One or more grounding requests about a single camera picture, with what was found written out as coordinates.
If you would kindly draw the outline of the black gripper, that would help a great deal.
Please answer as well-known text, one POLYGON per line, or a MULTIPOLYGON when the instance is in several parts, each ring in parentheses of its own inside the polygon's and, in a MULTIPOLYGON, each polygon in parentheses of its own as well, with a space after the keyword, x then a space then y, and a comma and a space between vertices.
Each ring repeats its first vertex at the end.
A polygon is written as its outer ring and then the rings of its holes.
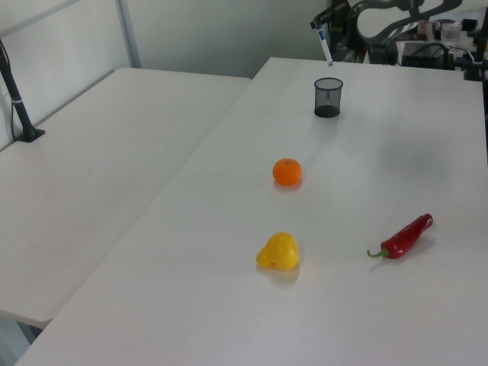
POLYGON ((323 25, 323 19, 328 18, 344 18, 350 11, 351 6, 347 0, 334 2, 331 8, 327 8, 325 11, 317 15, 311 22, 312 29, 321 28, 323 25))

